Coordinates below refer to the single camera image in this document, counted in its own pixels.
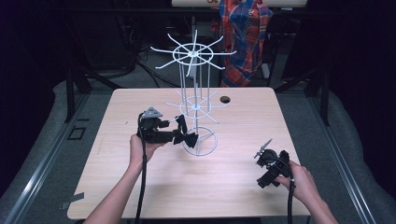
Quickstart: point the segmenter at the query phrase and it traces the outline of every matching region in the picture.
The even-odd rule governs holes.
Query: wrist
[[[320,198],[319,195],[307,198],[303,204],[308,208],[308,210],[315,210],[315,209],[321,209],[322,207],[328,207],[326,202]]]
[[[131,161],[128,165],[128,169],[126,172],[128,173],[140,173],[142,171],[143,162],[140,161]]]
[[[330,211],[329,205],[321,198],[305,206],[316,223],[337,223],[337,220]]]

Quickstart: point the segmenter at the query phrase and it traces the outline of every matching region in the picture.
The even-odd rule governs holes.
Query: dark background
[[[145,1],[141,2],[124,7],[149,7]],[[156,1],[156,7],[169,7],[169,2]],[[103,0],[68,1],[70,6],[63,2],[56,4],[114,7],[119,3]],[[341,99],[358,129],[364,159],[375,180],[396,198],[393,191],[396,189],[396,22],[387,7],[385,2],[364,7],[354,2],[308,2],[308,9],[350,10],[353,18],[303,19],[284,77],[301,76],[318,66],[332,41],[342,37],[344,45],[335,54],[330,70],[331,90]],[[114,16],[62,18],[43,13],[35,1],[21,0],[3,1],[0,10],[0,193],[3,194],[49,115],[54,102],[52,88],[65,80],[73,62],[94,69],[133,69],[135,53],[144,46],[145,39],[154,36],[150,41],[166,46],[163,27],[168,22],[180,21],[162,15],[154,19],[134,17],[131,25],[134,22],[145,25],[139,26],[131,43],[129,36],[125,36],[128,32],[120,29],[120,22],[125,21]],[[72,25],[65,26],[60,18]],[[350,32],[343,33],[345,20],[357,22]],[[106,52],[112,52],[113,56],[107,57]]]

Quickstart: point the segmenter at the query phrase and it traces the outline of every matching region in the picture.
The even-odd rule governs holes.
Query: gray floor
[[[286,42],[280,51],[280,63],[276,65],[272,87],[282,84],[279,74],[282,72],[282,62],[286,61],[289,48],[290,42]],[[155,66],[168,61],[167,56],[150,52],[147,61],[142,63],[154,70]],[[156,72],[178,83],[178,66],[175,64]],[[218,78],[216,69],[212,72],[211,86],[214,87],[217,86]],[[139,66],[131,74],[111,80],[126,88],[156,88],[152,78]],[[187,85],[191,86],[191,83],[192,81],[188,80]],[[65,84],[61,83],[54,89],[56,101],[48,121],[20,172],[0,200],[1,223],[75,222],[67,217],[67,209],[61,209],[61,205],[69,202],[74,194],[111,96],[108,87],[96,80],[91,80],[91,84],[94,88],[92,94],[80,95],[77,92],[78,111],[69,124],[63,123],[66,118]],[[265,81],[262,80],[261,74],[257,74],[251,86],[262,85],[265,85]],[[280,93],[277,99],[300,161],[315,177],[321,196],[328,202],[340,223],[395,223],[396,202],[375,183],[370,170],[362,160],[359,136],[341,102],[331,94],[331,126],[326,127],[318,118],[318,101],[305,98],[302,94],[303,87],[304,83],[291,91]],[[82,139],[67,140],[75,125],[86,130]],[[41,179],[43,182],[29,185],[29,181],[35,179]],[[218,219],[213,223],[236,224],[254,221],[257,219]],[[295,217],[294,221],[305,223],[306,217]],[[261,218],[261,223],[286,222],[285,217]]]

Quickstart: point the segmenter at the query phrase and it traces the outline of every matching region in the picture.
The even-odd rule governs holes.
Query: black robotic gripper
[[[260,167],[264,165],[267,168],[267,172],[257,180],[258,184],[262,189],[265,186],[273,184],[275,186],[279,186],[279,183],[275,181],[275,179],[279,175],[283,175],[285,177],[290,176],[290,171],[285,164],[289,164],[289,153],[285,150],[282,150],[279,153],[279,156],[272,149],[265,149],[263,153],[260,155],[257,164]]]

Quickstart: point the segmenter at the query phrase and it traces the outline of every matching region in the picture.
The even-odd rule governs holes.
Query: hand
[[[293,173],[295,189],[294,197],[305,204],[306,208],[311,213],[315,223],[337,223],[337,220],[332,215],[329,206],[321,199],[317,186],[314,181],[314,177],[309,171],[295,163],[294,161],[289,162],[289,167]],[[278,176],[275,181],[284,185],[287,189],[290,186],[290,178],[284,176]]]
[[[164,145],[165,145],[165,143],[157,143],[157,144],[146,143],[146,155],[148,157],[148,161],[153,156],[154,151],[158,147],[163,147]],[[136,134],[131,136],[130,148],[131,148],[131,155],[130,155],[129,164],[130,165],[131,164],[142,164],[143,163],[142,140]]]
[[[314,200],[320,199],[314,177],[311,175],[311,173],[305,167],[295,163],[294,161],[290,161],[289,166],[294,177],[294,197],[296,197],[305,205],[307,203],[313,202]],[[276,181],[289,189],[289,177],[286,178],[284,176],[278,176]]]

